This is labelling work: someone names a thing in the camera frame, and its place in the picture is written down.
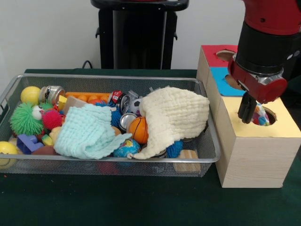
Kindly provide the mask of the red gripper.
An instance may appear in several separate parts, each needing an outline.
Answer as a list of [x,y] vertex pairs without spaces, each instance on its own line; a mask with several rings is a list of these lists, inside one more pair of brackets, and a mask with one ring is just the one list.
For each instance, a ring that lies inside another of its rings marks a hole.
[[272,75],[257,75],[244,70],[231,60],[228,63],[228,71],[236,83],[248,92],[242,96],[238,110],[238,117],[246,124],[252,120],[257,106],[256,100],[261,104],[275,101],[287,87],[287,81],[282,76],[284,70]]

